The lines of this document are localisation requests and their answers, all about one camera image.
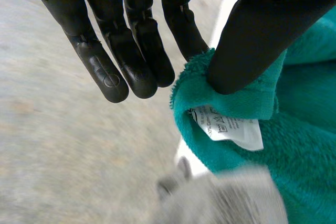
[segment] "grey plush toy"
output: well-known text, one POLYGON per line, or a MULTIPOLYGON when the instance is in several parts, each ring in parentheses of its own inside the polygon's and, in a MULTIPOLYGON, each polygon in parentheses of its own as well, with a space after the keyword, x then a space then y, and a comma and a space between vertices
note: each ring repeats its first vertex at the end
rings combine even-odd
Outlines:
POLYGON ((191 180, 186 160, 160 179, 152 224, 287 224, 282 198, 264 167, 191 180))

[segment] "robotic hand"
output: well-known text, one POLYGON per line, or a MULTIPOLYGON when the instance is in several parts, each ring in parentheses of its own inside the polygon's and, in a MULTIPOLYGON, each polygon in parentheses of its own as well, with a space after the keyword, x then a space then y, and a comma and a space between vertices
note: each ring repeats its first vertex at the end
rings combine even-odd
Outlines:
MULTIPOLYGON (((153 0, 124 0, 131 29, 124 20, 123 0, 88 0, 124 78, 98 41, 84 0, 42 1, 107 100, 125 100, 128 85, 137 97, 149 98, 158 87, 167 87, 174 81, 174 70, 152 16, 153 0)), ((162 0, 166 22, 187 60, 208 50, 188 7, 189 1, 162 0)))
MULTIPOLYGON (((84 0, 42 0, 60 23, 76 53, 111 102, 128 96, 128 86, 99 43, 84 0)), ((165 19, 182 55, 208 50, 195 25, 190 0, 162 0, 165 19)), ((153 0, 88 0, 102 34, 132 91, 149 98, 174 81, 152 17, 153 0)), ((234 93, 257 79, 336 0, 239 0, 231 11, 209 66, 207 79, 220 94, 234 93)))

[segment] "grey concrete floor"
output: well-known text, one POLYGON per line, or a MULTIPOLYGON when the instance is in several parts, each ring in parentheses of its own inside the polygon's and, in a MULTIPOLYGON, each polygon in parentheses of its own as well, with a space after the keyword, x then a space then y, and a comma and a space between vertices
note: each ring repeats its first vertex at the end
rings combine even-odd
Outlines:
MULTIPOLYGON (((220 1, 191 1, 206 41, 220 1)), ((170 90, 109 103, 40 0, 0 0, 0 224, 147 223, 179 139, 170 90)))

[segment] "care label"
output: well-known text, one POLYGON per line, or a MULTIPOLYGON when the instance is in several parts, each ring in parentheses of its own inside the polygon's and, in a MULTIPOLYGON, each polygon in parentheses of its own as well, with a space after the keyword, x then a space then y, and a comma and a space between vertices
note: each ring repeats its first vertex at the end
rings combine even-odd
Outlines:
POLYGON ((231 140, 249 151, 264 148, 258 120, 229 118, 219 114, 210 105, 196 107, 188 112, 213 141, 231 140))

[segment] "teal fleece fabric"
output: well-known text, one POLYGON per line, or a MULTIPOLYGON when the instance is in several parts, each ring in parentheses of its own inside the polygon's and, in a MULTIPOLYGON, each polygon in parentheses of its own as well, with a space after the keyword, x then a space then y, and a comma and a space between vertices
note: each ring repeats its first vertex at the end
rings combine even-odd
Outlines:
POLYGON ((290 224, 336 223, 335 39, 336 8, 239 92, 220 95, 207 84, 214 49, 187 63, 173 88, 174 118, 193 153, 213 173, 267 165, 290 224), (187 113, 206 104, 223 115, 259 119, 264 149, 212 141, 187 113))

